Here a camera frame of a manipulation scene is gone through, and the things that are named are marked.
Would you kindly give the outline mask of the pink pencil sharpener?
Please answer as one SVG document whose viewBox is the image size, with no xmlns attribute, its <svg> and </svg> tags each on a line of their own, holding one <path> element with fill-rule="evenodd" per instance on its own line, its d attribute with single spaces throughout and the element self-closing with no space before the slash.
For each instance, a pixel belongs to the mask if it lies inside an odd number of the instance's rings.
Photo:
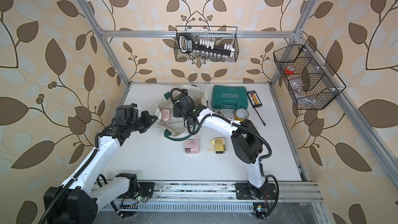
<svg viewBox="0 0 398 224">
<path fill-rule="evenodd" d="M 171 116 L 172 116 L 172 112 L 169 108 L 161 109 L 161 121 L 162 122 L 170 121 Z"/>
<path fill-rule="evenodd" d="M 193 139 L 187 139 L 184 142 L 185 153 L 199 153 L 200 152 L 200 142 L 199 137 Z"/>
</svg>

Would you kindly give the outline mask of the cream floral tote bag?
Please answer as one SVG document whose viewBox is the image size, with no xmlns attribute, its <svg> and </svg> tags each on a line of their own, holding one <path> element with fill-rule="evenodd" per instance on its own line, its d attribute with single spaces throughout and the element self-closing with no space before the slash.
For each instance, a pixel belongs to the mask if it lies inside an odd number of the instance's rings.
<svg viewBox="0 0 398 224">
<path fill-rule="evenodd" d="M 202 104 L 204 106 L 208 106 L 208 94 L 206 91 L 199 89 L 195 85 L 183 85 L 179 86 L 178 89 L 186 92 L 194 101 L 195 105 Z M 161 121 L 161 109 L 164 108 L 169 108 L 172 112 L 171 119 L 168 122 Z M 171 141 L 180 142 L 191 137 L 187 127 L 184 125 L 184 119 L 173 117 L 173 104 L 170 92 L 164 94 L 164 98 L 156 107 L 155 115 L 158 117 L 155 125 L 163 130 L 165 138 Z"/>
</svg>

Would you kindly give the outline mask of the yellow pencil sharpener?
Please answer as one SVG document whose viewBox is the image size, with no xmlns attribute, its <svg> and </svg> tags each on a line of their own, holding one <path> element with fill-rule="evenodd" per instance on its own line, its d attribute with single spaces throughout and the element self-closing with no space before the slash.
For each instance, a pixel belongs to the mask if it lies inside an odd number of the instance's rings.
<svg viewBox="0 0 398 224">
<path fill-rule="evenodd" d="M 216 154 L 223 154 L 226 152 L 225 138 L 214 138 L 210 141 L 210 148 L 208 151 L 213 151 Z"/>
</svg>

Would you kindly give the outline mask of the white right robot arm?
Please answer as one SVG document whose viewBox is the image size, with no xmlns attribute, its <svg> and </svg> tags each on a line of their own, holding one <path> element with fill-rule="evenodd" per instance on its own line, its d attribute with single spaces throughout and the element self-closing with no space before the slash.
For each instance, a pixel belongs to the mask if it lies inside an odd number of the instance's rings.
<svg viewBox="0 0 398 224">
<path fill-rule="evenodd" d="M 248 181 L 242 192 L 253 199 L 279 198 L 279 184 L 274 175 L 264 174 L 262 161 L 272 156 L 272 148 L 248 119 L 237 121 L 219 115 L 206 106 L 196 105 L 188 90 L 173 88 L 165 94 L 173 106 L 173 115 L 183 119 L 190 136 L 199 133 L 202 127 L 211 128 L 231 139 L 235 155 L 247 165 Z"/>
</svg>

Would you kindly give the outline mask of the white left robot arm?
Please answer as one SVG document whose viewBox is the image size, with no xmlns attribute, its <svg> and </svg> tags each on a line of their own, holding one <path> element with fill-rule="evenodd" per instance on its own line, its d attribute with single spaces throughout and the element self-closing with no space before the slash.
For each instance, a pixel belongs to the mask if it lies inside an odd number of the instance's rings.
<svg viewBox="0 0 398 224">
<path fill-rule="evenodd" d="M 94 188 L 108 161 L 131 133 L 145 133 L 157 121 L 157 116 L 140 113 L 136 107 L 119 106 L 111 124 L 95 135 L 95 145 L 80 166 L 59 187 L 46 191 L 40 224 L 91 224 L 98 212 L 119 196 L 142 197 L 137 176 L 131 173 L 119 173 L 111 182 Z"/>
</svg>

